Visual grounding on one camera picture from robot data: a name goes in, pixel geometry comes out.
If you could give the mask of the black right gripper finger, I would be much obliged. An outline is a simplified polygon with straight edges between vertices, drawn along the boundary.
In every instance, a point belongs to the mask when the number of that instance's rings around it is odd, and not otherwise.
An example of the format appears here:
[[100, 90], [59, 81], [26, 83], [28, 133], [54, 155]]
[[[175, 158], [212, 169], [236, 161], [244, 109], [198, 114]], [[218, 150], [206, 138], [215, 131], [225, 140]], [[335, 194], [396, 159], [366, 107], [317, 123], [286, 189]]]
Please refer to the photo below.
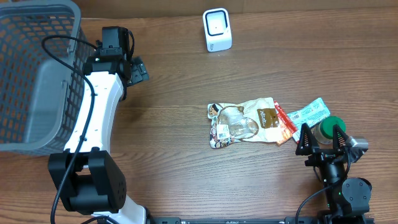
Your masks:
[[349, 136], [340, 128], [338, 124], [333, 126], [333, 143], [332, 149], [334, 151], [345, 151], [349, 149], [349, 145], [346, 142]]
[[311, 128], [307, 123], [301, 126], [300, 137], [297, 144], [296, 154], [313, 154], [320, 149], [317, 140], [312, 134]]

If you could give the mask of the green lidded jar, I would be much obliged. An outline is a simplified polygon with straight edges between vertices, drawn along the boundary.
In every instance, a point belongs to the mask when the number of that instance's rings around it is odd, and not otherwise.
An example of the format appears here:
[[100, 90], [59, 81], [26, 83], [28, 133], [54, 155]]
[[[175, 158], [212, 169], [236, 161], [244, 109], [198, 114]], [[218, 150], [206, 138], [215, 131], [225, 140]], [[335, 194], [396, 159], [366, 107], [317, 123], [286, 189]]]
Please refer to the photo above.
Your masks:
[[330, 145], [333, 142], [333, 127], [338, 125], [343, 131], [346, 131], [345, 122], [337, 116], [329, 116], [316, 125], [313, 130], [315, 139], [324, 145]]

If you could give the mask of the orange Kleenex tissue pack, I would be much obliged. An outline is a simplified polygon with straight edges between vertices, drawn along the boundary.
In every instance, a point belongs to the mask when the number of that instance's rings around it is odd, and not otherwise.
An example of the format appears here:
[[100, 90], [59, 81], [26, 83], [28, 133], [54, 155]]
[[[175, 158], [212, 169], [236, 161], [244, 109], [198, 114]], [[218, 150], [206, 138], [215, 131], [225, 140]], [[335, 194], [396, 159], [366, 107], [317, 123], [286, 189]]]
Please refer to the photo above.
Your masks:
[[288, 141], [293, 136], [291, 130], [284, 123], [280, 123], [280, 129], [282, 131], [282, 139], [280, 141], [277, 141], [277, 144], [279, 146]]

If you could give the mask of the red stick sachet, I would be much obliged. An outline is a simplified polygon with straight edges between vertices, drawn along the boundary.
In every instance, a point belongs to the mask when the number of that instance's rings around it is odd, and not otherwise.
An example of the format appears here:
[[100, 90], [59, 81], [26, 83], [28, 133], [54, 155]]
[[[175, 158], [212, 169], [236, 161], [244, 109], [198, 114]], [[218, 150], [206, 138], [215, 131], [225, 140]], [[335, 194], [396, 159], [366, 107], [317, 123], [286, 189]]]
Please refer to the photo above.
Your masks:
[[277, 117], [279, 119], [279, 125], [280, 123], [284, 123], [291, 130], [294, 136], [294, 134], [298, 131], [296, 125], [292, 122], [287, 113], [282, 109], [282, 107], [276, 100], [274, 100], [274, 106], [277, 113]]

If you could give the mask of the teal wet wipes pack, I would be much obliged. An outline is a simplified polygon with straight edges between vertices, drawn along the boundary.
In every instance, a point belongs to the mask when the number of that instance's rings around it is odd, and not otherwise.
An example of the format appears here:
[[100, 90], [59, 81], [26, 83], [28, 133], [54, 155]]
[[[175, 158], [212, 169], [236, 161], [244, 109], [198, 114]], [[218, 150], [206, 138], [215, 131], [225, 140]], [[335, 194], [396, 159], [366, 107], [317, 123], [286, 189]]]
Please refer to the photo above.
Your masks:
[[287, 116], [300, 131], [303, 123], [311, 128], [331, 115], [322, 98], [317, 98], [301, 110], [289, 113]]

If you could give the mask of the beige Pantree snack pouch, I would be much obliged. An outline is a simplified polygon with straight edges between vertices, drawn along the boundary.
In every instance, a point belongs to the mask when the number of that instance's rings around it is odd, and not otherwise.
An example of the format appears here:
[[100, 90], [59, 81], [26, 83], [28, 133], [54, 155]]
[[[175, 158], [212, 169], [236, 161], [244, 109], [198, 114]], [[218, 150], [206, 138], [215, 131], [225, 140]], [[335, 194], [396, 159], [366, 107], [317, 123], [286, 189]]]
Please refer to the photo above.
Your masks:
[[223, 148], [238, 142], [277, 142], [283, 138], [274, 99], [258, 98], [239, 104], [210, 103], [210, 146]]

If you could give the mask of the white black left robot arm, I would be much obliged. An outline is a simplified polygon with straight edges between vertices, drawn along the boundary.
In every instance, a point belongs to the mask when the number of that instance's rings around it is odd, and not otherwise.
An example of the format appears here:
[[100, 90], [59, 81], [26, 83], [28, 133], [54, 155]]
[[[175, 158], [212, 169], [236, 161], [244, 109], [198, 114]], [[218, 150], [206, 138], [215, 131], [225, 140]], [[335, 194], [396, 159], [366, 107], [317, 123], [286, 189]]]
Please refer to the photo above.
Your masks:
[[88, 223], [154, 223], [150, 211], [127, 195], [126, 178], [110, 155], [116, 107], [127, 88], [148, 80], [140, 57], [134, 57], [133, 33], [124, 27], [102, 29], [83, 68], [71, 70], [84, 81], [84, 94], [73, 132], [62, 153], [49, 157], [48, 170], [57, 188], [57, 205], [90, 216]]

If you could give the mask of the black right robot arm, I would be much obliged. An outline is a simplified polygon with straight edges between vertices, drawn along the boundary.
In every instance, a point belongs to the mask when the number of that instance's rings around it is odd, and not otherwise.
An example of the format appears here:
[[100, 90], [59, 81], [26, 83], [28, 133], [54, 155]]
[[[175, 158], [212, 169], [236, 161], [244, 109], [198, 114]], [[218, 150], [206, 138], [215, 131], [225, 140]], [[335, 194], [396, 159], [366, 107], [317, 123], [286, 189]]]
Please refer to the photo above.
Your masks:
[[[323, 188], [300, 204], [293, 222], [373, 223], [373, 219], [365, 217], [370, 211], [369, 201], [373, 189], [370, 181], [348, 177], [351, 165], [358, 162], [368, 149], [366, 139], [349, 136], [338, 125], [333, 126], [332, 148], [322, 149], [308, 124], [304, 123], [295, 154], [307, 156], [305, 165], [320, 171], [317, 177]], [[319, 211], [316, 217], [300, 218], [304, 205], [320, 194], [325, 194], [328, 208]]]

